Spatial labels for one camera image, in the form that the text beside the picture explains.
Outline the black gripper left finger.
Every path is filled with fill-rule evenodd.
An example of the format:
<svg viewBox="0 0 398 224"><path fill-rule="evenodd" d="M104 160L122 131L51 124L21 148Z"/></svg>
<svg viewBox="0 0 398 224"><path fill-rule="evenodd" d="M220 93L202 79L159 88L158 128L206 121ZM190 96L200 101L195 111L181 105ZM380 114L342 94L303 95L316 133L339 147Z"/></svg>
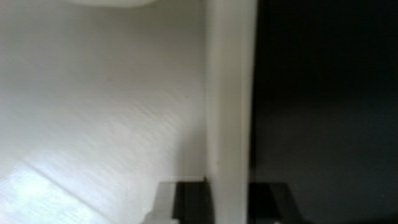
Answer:
<svg viewBox="0 0 398 224"><path fill-rule="evenodd" d="M152 208L140 224L211 224L211 189L206 179L158 184Z"/></svg>

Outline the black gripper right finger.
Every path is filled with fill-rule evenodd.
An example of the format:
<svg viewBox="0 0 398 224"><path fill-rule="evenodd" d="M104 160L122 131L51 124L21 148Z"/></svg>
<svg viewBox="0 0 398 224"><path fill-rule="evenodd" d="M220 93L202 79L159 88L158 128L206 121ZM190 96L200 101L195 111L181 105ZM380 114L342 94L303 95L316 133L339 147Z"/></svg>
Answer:
<svg viewBox="0 0 398 224"><path fill-rule="evenodd" d="M286 183L248 184L246 224L314 224L302 216Z"/></svg>

